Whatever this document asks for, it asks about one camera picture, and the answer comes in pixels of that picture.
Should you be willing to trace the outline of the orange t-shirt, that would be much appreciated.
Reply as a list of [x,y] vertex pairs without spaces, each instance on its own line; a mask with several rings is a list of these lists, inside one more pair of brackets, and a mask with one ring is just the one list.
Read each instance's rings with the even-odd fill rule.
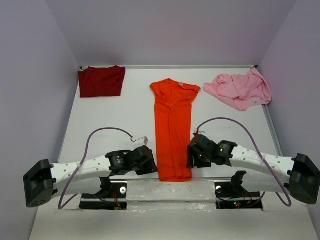
[[154,93],[155,142],[159,179],[187,182],[193,177],[187,167],[191,140],[192,104],[201,88],[170,78],[150,85]]

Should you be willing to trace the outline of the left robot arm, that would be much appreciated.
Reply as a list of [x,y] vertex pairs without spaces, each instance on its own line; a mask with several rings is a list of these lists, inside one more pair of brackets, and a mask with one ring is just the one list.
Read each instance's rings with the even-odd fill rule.
[[35,208],[54,198],[90,194],[104,198],[112,190],[110,178],[130,172],[138,176],[158,172],[153,152],[143,145],[72,163],[38,161],[24,176],[25,205]]

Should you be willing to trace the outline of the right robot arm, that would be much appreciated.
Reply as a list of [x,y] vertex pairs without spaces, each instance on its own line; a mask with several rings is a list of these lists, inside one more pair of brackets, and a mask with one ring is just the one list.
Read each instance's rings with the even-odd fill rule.
[[320,190],[320,170],[305,154],[282,157],[262,154],[231,141],[219,143],[197,134],[187,146],[187,167],[213,165],[239,168],[230,182],[217,188],[219,198],[239,198],[250,193],[288,194],[293,199],[315,205]]

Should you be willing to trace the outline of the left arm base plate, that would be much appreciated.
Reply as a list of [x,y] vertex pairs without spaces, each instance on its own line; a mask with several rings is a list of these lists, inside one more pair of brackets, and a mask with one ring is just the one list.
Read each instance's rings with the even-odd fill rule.
[[127,209],[128,182],[111,181],[112,189],[107,193],[95,197],[91,194],[83,194],[80,198],[79,208],[81,210],[108,210],[124,211]]

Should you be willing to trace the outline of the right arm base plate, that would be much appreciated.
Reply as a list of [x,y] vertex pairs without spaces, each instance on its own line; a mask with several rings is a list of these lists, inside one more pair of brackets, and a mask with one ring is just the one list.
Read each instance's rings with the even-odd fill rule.
[[215,183],[215,196],[217,210],[263,210],[262,202],[258,201],[261,197],[260,192],[249,192],[242,187],[234,188],[229,181]]

